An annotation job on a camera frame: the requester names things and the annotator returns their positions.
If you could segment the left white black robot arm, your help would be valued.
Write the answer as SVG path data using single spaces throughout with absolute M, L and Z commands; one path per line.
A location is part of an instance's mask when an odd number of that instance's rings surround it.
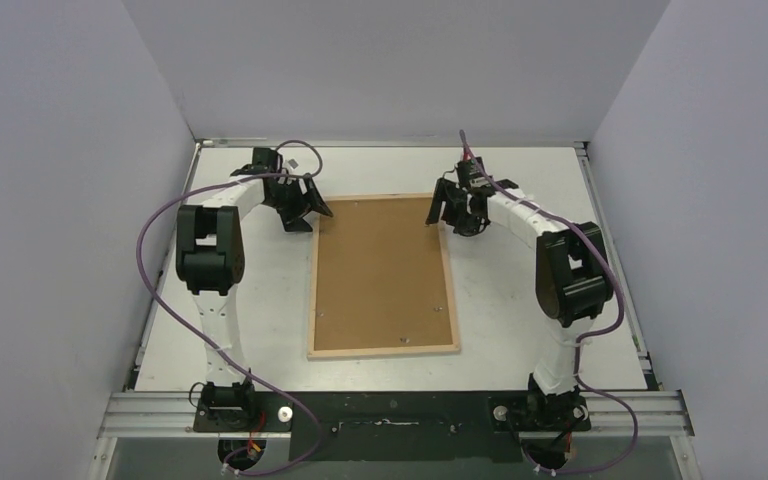
M 331 216 L 313 176 L 277 148 L 256 147 L 251 161 L 234 170 L 228 185 L 207 199 L 179 207 L 175 270 L 196 305 L 205 347 L 207 377 L 197 404 L 201 419 L 225 431 L 258 426 L 266 418 L 256 399 L 241 344 L 236 294 L 245 265 L 242 220 L 266 206 L 287 233 L 310 233 L 306 216 Z

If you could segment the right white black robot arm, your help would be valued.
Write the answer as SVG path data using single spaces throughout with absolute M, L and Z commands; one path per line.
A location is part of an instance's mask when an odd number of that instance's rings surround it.
M 529 376 L 524 405 L 509 407 L 507 420 L 537 431 L 589 429 L 588 408 L 576 378 L 580 338 L 614 295 L 603 266 L 600 227 L 572 223 L 542 208 L 516 183 L 487 175 L 479 157 L 464 154 L 453 171 L 455 180 L 441 176 L 436 181 L 425 223 L 443 222 L 462 237 L 500 226 L 535 255 L 535 296 L 549 340 Z

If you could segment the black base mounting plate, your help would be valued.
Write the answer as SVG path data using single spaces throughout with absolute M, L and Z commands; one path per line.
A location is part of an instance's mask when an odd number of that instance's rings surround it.
M 217 433 L 218 452 L 246 469 L 278 445 L 288 460 L 308 462 L 521 460 L 521 435 L 559 453 L 588 431 L 585 399 L 545 400 L 525 390 L 293 392 L 260 391 L 246 406 L 210 392 L 195 404 L 192 428 Z

